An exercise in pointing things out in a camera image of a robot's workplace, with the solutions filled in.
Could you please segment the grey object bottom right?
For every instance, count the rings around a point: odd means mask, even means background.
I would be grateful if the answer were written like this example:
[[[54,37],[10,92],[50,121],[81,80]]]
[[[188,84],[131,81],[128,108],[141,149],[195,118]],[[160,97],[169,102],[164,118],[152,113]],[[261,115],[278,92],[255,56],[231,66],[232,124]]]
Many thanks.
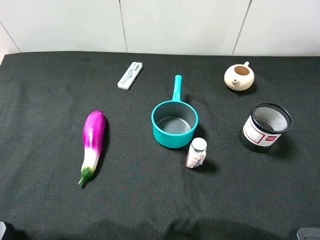
[[[300,227],[293,229],[289,234],[290,240],[320,240],[319,227]]]

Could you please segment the teal saucepan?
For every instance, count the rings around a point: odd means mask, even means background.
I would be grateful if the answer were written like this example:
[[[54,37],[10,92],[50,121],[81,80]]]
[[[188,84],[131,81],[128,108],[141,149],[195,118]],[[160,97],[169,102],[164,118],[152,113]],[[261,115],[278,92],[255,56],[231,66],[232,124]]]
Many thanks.
[[[172,99],[159,103],[151,113],[154,139],[170,149],[186,146],[199,122],[196,110],[181,100],[182,79],[175,76]]]

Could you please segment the white plastic test case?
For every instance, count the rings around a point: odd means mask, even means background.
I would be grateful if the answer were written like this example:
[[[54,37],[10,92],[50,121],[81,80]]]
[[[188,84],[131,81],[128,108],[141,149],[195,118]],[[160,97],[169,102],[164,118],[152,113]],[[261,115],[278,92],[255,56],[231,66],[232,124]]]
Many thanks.
[[[117,83],[117,87],[119,89],[128,90],[135,81],[135,78],[140,73],[142,68],[143,64],[141,62],[132,62],[129,68],[126,70],[124,75]]]

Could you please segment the purple toy eggplant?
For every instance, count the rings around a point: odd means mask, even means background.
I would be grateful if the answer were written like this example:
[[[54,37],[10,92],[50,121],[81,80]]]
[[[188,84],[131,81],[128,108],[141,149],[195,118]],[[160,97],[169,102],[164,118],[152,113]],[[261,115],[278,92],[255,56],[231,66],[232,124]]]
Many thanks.
[[[95,172],[103,147],[106,119],[102,111],[91,112],[85,120],[82,140],[84,159],[80,171],[79,186],[83,186]]]

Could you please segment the black tablecloth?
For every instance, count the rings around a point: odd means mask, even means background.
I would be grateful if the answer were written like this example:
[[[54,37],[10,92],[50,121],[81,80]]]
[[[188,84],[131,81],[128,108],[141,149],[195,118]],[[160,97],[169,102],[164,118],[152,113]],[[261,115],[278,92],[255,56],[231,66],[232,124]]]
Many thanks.
[[[128,90],[117,84],[132,62]],[[226,86],[226,70],[249,62],[254,82]],[[188,148],[152,133],[151,112],[181,97],[207,141],[196,169]],[[291,129],[267,152],[240,141],[251,109],[284,108]],[[84,182],[83,129],[105,117],[102,151]],[[0,65],[0,219],[19,240],[287,240],[320,225],[320,59],[28,52]]]

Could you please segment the cream ceramic teapot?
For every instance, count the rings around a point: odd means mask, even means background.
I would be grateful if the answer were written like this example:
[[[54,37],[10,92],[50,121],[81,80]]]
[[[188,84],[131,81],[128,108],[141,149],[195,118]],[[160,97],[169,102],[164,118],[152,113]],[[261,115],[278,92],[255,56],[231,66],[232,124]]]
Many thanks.
[[[255,74],[249,67],[249,62],[244,64],[234,64],[230,66],[224,74],[224,83],[234,91],[245,91],[252,86]]]

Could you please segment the black mesh pen cup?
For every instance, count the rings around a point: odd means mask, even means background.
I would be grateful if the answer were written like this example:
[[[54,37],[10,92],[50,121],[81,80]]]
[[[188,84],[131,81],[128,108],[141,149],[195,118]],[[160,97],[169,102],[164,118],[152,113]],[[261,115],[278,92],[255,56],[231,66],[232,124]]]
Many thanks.
[[[274,103],[259,103],[251,109],[240,130],[240,142],[252,152],[265,153],[292,126],[293,119],[283,107]]]

